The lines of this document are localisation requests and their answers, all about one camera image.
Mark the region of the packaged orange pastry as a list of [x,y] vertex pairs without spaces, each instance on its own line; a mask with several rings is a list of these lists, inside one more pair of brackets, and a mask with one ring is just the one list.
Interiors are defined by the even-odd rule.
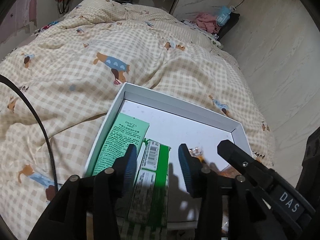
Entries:
[[201,147],[189,148],[189,153],[192,157],[198,158],[203,166],[208,166],[212,171],[216,172],[219,176],[227,178],[235,178],[240,173],[231,165],[227,165],[223,170],[219,170],[214,162],[209,162],[204,156],[204,150]]

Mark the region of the mint green cream tube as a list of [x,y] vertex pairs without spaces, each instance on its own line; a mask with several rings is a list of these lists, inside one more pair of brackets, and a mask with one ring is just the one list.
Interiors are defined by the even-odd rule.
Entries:
[[99,152],[92,175],[112,167],[117,158],[125,155],[129,144],[134,144],[139,153],[149,126],[148,122],[119,113]]

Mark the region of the green white snack pack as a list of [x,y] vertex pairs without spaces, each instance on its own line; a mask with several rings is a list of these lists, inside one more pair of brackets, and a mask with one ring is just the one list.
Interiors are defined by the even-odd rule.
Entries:
[[144,139],[129,210],[119,227],[121,239],[166,239],[171,148]]

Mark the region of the white shallow cardboard box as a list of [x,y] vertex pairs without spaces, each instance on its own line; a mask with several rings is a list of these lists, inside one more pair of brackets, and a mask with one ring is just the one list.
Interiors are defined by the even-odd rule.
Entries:
[[201,147],[209,162],[219,170],[227,162],[217,153],[222,140],[230,140],[248,155],[252,154],[241,123],[222,114],[180,100],[178,98],[130,83],[121,86],[111,108],[97,133],[87,159],[83,175],[89,177],[99,151],[118,113],[143,120],[150,124],[146,137],[167,145],[169,153],[168,230],[194,229],[200,210],[200,199],[193,199],[186,191],[178,147]]

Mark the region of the cream checkered dog quilt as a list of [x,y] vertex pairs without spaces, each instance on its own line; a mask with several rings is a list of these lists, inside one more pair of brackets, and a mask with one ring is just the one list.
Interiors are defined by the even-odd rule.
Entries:
[[242,123],[255,159],[274,165],[274,136],[234,57],[164,10],[84,0],[63,21],[15,49],[1,74],[1,215],[27,239],[49,203],[53,176],[81,173],[105,114],[125,82],[194,103]]

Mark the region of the pink clothes pile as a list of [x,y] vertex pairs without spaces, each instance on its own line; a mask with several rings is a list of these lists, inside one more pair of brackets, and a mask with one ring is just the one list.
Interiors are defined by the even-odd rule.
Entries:
[[217,34],[220,31],[220,26],[217,23],[216,16],[208,13],[199,13],[193,22],[202,30],[210,34]]

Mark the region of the light blue tissue pack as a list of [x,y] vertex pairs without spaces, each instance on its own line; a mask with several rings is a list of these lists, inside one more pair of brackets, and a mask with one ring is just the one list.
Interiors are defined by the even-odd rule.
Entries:
[[227,21],[230,19],[231,9],[226,6],[220,8],[218,15],[216,17],[216,22],[219,26],[223,27]]

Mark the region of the pink curtain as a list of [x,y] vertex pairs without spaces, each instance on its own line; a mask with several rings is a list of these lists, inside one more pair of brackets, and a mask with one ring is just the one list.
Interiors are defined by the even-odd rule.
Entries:
[[1,43],[13,33],[36,22],[37,0],[16,0],[1,23]]

